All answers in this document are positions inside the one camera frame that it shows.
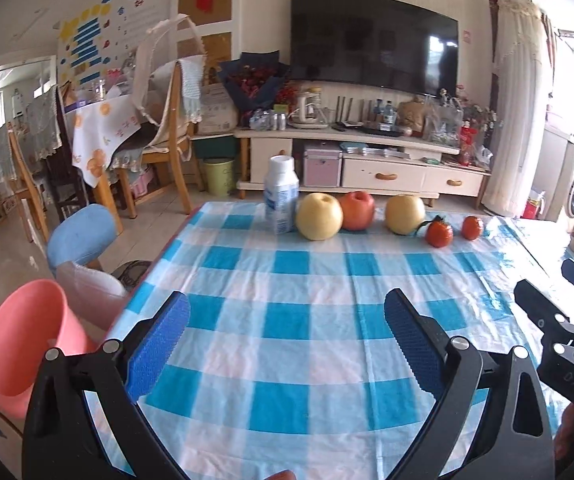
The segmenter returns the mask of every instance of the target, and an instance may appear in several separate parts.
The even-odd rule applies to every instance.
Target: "pink plastic stool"
[[[0,409],[24,418],[43,355],[58,347],[65,355],[94,351],[53,280],[35,280],[0,305]]]

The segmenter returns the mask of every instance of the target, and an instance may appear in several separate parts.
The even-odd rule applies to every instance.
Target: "green trash can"
[[[206,158],[207,189],[214,196],[229,196],[236,187],[233,158]]]

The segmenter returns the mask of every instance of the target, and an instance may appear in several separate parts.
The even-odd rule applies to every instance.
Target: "bottle label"
[[[265,189],[265,218],[276,234],[288,233],[293,229],[298,201],[298,184],[275,186]]]

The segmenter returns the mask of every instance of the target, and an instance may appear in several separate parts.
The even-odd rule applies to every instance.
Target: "drawer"
[[[425,166],[414,164],[346,158],[343,167],[343,187],[420,192],[423,188],[425,171]]]
[[[473,171],[427,168],[423,191],[452,195],[478,196],[485,175]]]
[[[291,155],[291,139],[251,139],[251,179],[262,184],[274,155]]]

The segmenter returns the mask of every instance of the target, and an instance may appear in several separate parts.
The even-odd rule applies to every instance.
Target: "metal screw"
[[[118,339],[109,339],[102,344],[102,351],[106,354],[113,354],[120,348],[120,341]]]
[[[454,348],[458,348],[459,350],[466,350],[470,347],[470,342],[467,341],[464,337],[457,336],[452,339],[452,346]]]
[[[514,355],[519,359],[527,359],[529,357],[529,353],[524,346],[515,346]]]
[[[55,361],[55,359],[57,359],[59,355],[60,352],[58,351],[57,348],[50,348],[45,354],[45,359],[47,361]]]

